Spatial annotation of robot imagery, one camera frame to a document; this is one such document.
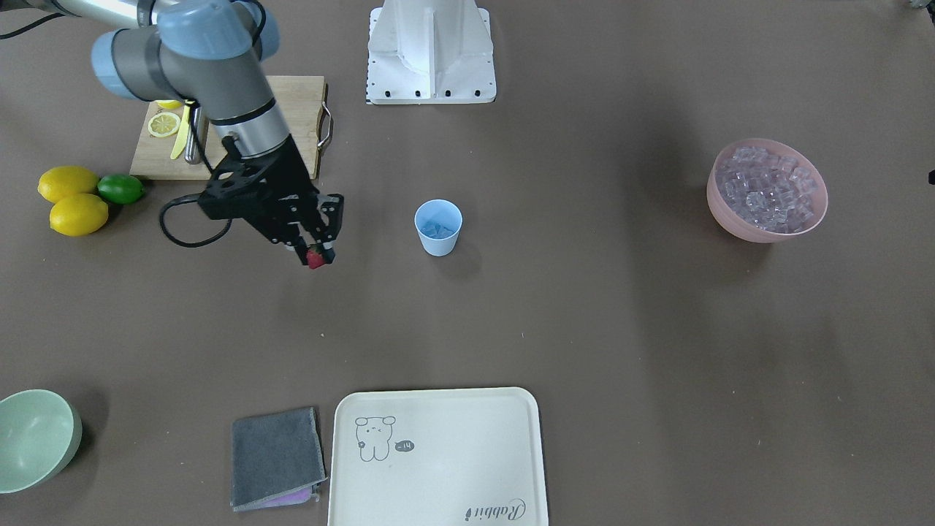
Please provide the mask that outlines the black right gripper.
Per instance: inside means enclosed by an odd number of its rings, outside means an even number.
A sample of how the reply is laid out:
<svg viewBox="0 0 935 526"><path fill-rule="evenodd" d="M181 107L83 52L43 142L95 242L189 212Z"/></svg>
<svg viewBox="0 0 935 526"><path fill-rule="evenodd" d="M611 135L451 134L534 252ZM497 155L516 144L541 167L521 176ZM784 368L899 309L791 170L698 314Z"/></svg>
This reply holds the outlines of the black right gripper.
<svg viewBox="0 0 935 526"><path fill-rule="evenodd" d="M341 194L323 194L293 137L277 147L247 157L230 136L221 139L225 157L213 170L198 206L210 219L243 219L271 243L283 243L302 265L317 250L327 265L334 262L343 213ZM308 247L303 233L311 236Z"/></svg>

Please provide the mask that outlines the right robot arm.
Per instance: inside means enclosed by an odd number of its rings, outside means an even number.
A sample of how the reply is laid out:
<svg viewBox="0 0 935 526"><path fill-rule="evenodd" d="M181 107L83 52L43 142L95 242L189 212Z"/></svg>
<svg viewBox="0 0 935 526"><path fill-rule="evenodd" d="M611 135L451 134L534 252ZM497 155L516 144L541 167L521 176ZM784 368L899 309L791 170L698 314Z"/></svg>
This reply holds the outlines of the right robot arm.
<svg viewBox="0 0 935 526"><path fill-rule="evenodd" d="M278 106L261 62L278 49L277 21L257 1L4 1L47 20L112 26L91 47L91 66L124 99L194 101L225 157L206 188L170 201L197 203L213 220L241 219L317 269L335 258L344 199L323 194Z"/></svg>

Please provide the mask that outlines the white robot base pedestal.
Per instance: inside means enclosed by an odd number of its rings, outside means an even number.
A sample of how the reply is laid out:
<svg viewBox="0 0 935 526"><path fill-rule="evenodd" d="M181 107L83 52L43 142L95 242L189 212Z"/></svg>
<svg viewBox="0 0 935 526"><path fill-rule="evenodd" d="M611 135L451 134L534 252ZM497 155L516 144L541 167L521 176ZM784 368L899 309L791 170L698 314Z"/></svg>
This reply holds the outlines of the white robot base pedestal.
<svg viewBox="0 0 935 526"><path fill-rule="evenodd" d="M368 21L368 104L497 98L491 17L476 2L385 1Z"/></svg>

